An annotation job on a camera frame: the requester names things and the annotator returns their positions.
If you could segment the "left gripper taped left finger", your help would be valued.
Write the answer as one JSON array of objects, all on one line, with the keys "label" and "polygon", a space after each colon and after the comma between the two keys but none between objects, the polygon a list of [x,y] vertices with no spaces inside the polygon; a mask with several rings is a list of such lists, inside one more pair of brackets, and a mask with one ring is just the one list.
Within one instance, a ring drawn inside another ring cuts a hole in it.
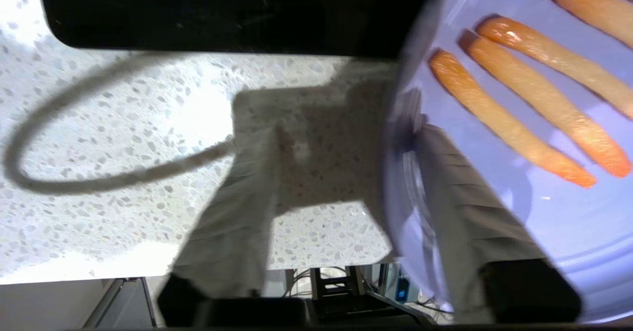
[{"label": "left gripper taped left finger", "polygon": [[209,298],[262,291],[280,186],[278,130],[258,131],[236,153],[172,265],[171,279]]}]

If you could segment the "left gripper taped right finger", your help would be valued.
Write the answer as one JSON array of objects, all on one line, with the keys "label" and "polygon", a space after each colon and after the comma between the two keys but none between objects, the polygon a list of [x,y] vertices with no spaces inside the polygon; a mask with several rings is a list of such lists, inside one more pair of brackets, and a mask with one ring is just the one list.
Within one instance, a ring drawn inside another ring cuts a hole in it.
[{"label": "left gripper taped right finger", "polygon": [[422,125],[416,155],[454,319],[492,324],[482,268],[545,253],[443,130]]}]

